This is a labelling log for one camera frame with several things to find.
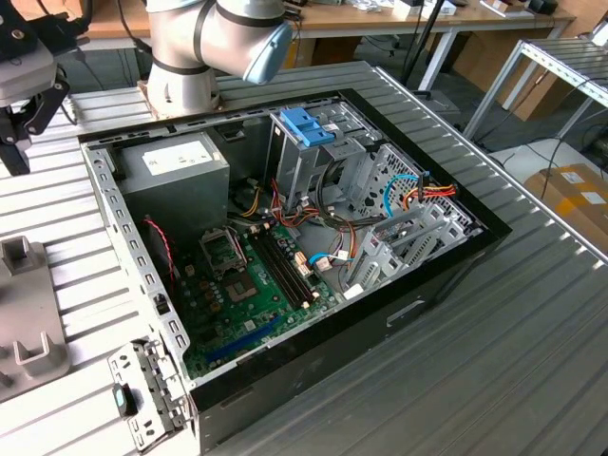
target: blue cable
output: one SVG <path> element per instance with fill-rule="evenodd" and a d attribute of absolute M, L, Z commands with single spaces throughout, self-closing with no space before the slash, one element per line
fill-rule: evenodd
<path fill-rule="evenodd" d="M 393 176 L 391 180 L 389 180 L 389 183 L 387 184 L 387 188 L 385 189 L 384 195 L 382 197 L 384 200 L 384 207 L 387 209 L 387 214 L 389 214 L 389 217 L 393 217 L 393 213 L 392 213 L 392 210 L 390 209 L 390 201 L 389 201 L 390 190 L 392 188 L 392 185 L 396 181 L 399 181 L 400 179 L 407 179 L 409 181 L 418 181 L 418 176 L 414 176 L 412 174 L 397 174 L 396 176 Z"/>
<path fill-rule="evenodd" d="M 319 259 L 321 259 L 323 257 L 332 257 L 332 258 L 340 259 L 337 256 L 334 256 L 332 254 L 315 254 L 315 255 L 311 256 L 311 258 L 308 260 L 308 262 L 311 264 L 315 264 Z M 352 258 L 345 259 L 344 261 L 352 261 Z"/>
<path fill-rule="evenodd" d="M 327 257 L 328 255 L 330 255 L 330 254 L 315 254 L 310 257 L 308 262 L 311 264 L 315 264 L 319 259 L 321 259 L 322 257 Z"/>

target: metal rack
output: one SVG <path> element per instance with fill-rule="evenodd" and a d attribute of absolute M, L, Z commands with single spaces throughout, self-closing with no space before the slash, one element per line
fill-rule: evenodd
<path fill-rule="evenodd" d="M 593 101 L 608 107 L 608 52 L 605 49 L 579 38 L 520 41 L 466 126 L 463 133 L 465 138 L 471 139 L 475 135 L 503 84 L 523 56 L 530 58 L 532 64 L 507 98 L 503 106 L 505 109 L 509 109 L 515 102 L 538 65 L 588 97 L 558 134 L 560 138 L 563 138 Z"/>
<path fill-rule="evenodd" d="M 232 106 L 340 87 L 388 116 L 513 234 L 442 306 L 211 454 L 601 454 L 608 258 L 381 69 L 301 68 L 262 87 L 220 80 Z M 34 174 L 11 179 L 0 170 L 0 237 L 45 243 L 74 365 L 0 405 L 2 454 L 135 454 L 105 360 L 149 328 L 74 137 L 151 116 L 136 89 L 74 103 L 84 125 L 58 115 L 28 151 Z M 182 432 L 150 454 L 194 456 L 198 442 Z"/>

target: metal workbench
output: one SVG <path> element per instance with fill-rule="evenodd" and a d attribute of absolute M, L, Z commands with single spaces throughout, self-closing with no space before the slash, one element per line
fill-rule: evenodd
<path fill-rule="evenodd" d="M 271 85 L 221 80 L 232 105 L 353 87 L 513 227 L 443 305 L 234 436 L 213 456 L 584 454 L 608 447 L 608 270 L 521 187 L 365 63 Z M 85 129 L 151 119 L 135 89 L 75 97 Z M 148 332 L 105 234 L 74 128 L 58 115 L 0 180 L 0 237 L 43 241 L 73 373 L 0 405 L 0 454 L 133 454 L 105 358 Z M 152 454 L 196 454 L 187 432 Z"/>
<path fill-rule="evenodd" d="M 572 91 L 578 90 L 587 96 L 586 101 L 558 133 L 559 138 L 565 136 L 593 102 L 598 102 L 608 108 L 608 52 L 606 49 L 580 38 L 521 40 L 514 47 L 466 126 L 463 133 L 465 138 L 474 137 L 494 100 L 503 89 L 503 85 L 524 56 L 532 62 L 504 102 L 504 109 L 510 109 L 538 66 L 570 84 L 573 87 Z"/>

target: motherboard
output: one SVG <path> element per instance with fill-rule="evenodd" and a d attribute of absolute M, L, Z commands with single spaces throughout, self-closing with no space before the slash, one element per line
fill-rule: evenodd
<path fill-rule="evenodd" d="M 287 229 L 266 224 L 206 234 L 176 258 L 190 378 L 263 345 L 343 299 L 306 265 Z"/>

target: blue plastic clip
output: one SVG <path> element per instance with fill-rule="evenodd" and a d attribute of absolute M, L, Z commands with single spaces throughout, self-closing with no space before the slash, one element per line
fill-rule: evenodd
<path fill-rule="evenodd" d="M 335 136 L 325 131 L 316 118 L 306 112 L 303 107 L 282 110 L 281 120 L 307 147 L 331 143 L 335 140 Z"/>

